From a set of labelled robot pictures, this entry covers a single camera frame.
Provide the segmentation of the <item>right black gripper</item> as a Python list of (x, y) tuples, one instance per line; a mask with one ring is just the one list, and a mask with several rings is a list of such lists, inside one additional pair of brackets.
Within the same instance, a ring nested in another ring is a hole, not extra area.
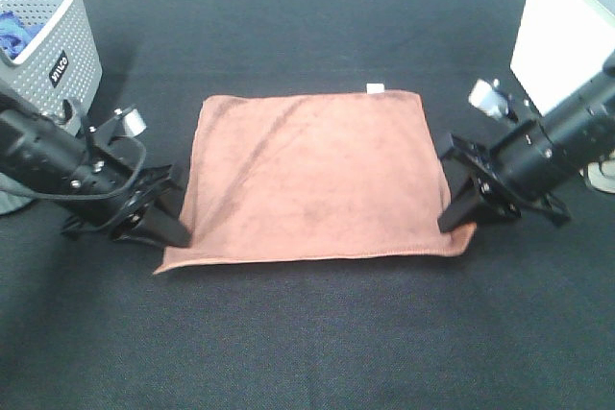
[(462, 225), (479, 227), (509, 224), (519, 220), (524, 210), (538, 213), (556, 227), (571, 221), (568, 207), (551, 193), (530, 201), (504, 183), (493, 169), (494, 156), (483, 145), (447, 133), (436, 142), (436, 154), (445, 172), (465, 182), (437, 219), (441, 232)]

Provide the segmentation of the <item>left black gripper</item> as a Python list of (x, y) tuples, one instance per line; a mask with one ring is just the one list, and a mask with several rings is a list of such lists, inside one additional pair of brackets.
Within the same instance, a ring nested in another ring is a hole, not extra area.
[(100, 233), (113, 241), (187, 248), (191, 234), (178, 220), (183, 200), (184, 189), (174, 184), (172, 165), (145, 168), (127, 190), (117, 195), (63, 202), (71, 215), (61, 233), (72, 239)]

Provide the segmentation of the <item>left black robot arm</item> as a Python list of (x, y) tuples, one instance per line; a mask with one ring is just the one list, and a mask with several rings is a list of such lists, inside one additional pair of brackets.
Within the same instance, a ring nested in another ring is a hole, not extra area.
[(43, 200), (69, 212), (61, 229), (77, 239), (103, 233), (111, 240), (186, 248), (191, 234), (176, 204), (185, 175), (176, 164), (148, 167), (145, 130), (134, 106), (116, 109), (94, 127), (76, 98), (65, 101), (80, 122), (72, 134), (14, 91), (1, 94), (1, 172), (5, 192)]

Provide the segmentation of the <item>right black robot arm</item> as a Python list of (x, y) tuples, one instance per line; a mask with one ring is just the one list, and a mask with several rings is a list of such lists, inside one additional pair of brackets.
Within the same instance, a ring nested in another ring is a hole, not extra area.
[(476, 81), (469, 103), (509, 126), (492, 146), (452, 133), (436, 145), (441, 160), (467, 168), (465, 183), (437, 219), (442, 232), (509, 223), (528, 210), (561, 227), (571, 219), (554, 190), (614, 151), (614, 59), (547, 114), (492, 82)]

